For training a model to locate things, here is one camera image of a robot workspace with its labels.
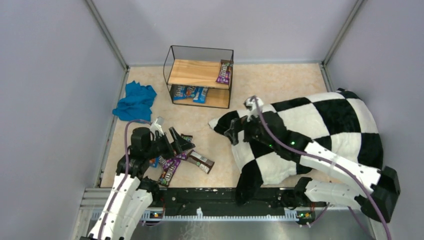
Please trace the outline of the purple brown candy bag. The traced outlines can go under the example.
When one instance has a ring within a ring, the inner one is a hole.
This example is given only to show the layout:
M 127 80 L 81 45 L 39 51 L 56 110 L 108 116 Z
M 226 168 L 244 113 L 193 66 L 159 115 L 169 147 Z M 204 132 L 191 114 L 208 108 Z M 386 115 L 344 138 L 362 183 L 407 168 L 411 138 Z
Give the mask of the purple brown candy bag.
M 191 150 L 187 154 L 186 161 L 196 165 L 198 168 L 200 168 L 206 174 L 209 174 L 210 171 L 212 170 L 212 168 L 215 165 L 215 162 L 213 160 L 210 160 L 209 158 L 199 154 L 195 150 Z

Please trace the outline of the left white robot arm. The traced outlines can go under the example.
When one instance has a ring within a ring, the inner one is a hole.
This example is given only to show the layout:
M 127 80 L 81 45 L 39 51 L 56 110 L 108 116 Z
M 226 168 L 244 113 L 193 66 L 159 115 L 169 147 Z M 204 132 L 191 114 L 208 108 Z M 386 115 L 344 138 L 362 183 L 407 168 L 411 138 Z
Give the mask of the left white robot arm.
M 160 127 L 137 127 L 118 161 L 114 183 L 94 227 L 83 240 L 129 240 L 145 210 L 159 199 L 159 184 L 145 176 L 152 159 L 172 159 L 195 144 L 169 128 L 173 142 Z

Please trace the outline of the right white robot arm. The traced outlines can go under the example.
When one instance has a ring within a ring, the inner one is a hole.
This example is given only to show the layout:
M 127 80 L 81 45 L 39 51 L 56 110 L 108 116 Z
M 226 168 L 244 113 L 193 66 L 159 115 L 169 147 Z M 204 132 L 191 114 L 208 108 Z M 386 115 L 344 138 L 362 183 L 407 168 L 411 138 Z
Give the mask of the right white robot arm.
M 276 127 L 271 115 L 244 116 L 230 122 L 224 135 L 230 140 L 241 174 L 235 199 L 250 201 L 266 177 L 288 177 L 311 168 L 337 179 L 337 183 L 301 177 L 293 190 L 297 204 L 326 202 L 359 209 L 381 223 L 392 219 L 400 195 L 397 172 L 353 162 L 299 133 Z

